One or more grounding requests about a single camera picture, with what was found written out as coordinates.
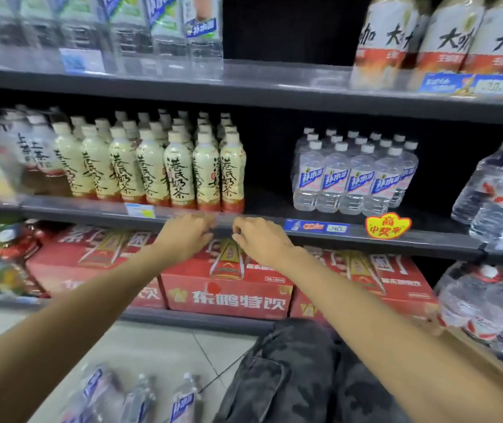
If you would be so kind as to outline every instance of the red box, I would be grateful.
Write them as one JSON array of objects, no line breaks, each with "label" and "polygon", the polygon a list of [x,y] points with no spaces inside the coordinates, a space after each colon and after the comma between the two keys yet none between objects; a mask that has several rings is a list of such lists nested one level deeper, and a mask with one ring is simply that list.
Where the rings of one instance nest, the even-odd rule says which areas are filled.
[{"label": "red box", "polygon": [[[119,266],[155,238],[150,232],[72,226],[44,245],[26,266],[44,289],[57,297],[98,276],[101,271]],[[138,294],[132,306],[165,308],[157,278]]]},{"label": "red box", "polygon": [[[307,249],[322,264],[363,284],[367,291],[380,296],[384,303],[402,315],[429,318],[438,309],[437,298],[410,257]],[[298,288],[292,299],[290,317],[327,323],[318,308]]]},{"label": "red box", "polygon": [[169,308],[213,315],[282,319],[292,282],[253,261],[232,240],[213,240],[192,259],[161,273]]}]

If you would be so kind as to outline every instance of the yellow discount tag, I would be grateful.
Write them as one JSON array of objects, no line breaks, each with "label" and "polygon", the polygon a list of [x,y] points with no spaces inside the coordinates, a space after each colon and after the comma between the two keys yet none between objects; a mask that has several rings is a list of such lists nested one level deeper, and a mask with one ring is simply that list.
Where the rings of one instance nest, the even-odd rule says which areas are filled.
[{"label": "yellow discount tag", "polygon": [[365,220],[367,233],[375,239],[396,239],[408,231],[411,225],[410,218],[400,218],[394,212],[381,216],[369,216]]}]

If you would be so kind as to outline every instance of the tile floor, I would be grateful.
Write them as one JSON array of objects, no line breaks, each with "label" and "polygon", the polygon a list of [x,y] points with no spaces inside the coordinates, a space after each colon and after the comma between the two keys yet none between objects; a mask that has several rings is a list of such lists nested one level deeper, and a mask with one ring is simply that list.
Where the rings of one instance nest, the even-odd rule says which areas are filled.
[{"label": "tile floor", "polygon": [[[26,314],[0,310],[0,334]],[[241,357],[255,340],[247,335],[117,322],[58,385],[29,423],[58,419],[69,393],[78,386],[81,368],[88,362],[107,362],[125,389],[135,384],[139,373],[154,376],[157,407],[153,423],[169,421],[173,392],[183,382],[183,374],[191,372],[202,389],[202,416],[198,423],[208,423],[218,410]]]}]

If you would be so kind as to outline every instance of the gray camouflage pants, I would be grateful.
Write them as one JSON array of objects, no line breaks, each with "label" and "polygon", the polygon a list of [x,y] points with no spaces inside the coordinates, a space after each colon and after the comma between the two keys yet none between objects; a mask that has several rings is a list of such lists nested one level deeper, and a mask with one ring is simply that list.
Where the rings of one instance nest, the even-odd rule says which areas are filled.
[{"label": "gray camouflage pants", "polygon": [[284,319],[243,357],[213,423],[408,423],[355,353],[316,322]]}]

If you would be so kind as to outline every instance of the person's left arm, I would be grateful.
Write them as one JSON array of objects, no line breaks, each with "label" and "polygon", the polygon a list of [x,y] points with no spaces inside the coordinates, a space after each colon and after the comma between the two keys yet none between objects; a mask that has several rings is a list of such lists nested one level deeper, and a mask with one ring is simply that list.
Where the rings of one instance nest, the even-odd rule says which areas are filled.
[{"label": "person's left arm", "polygon": [[212,239],[211,216],[170,219],[156,241],[0,335],[0,423],[25,423],[161,271]]}]

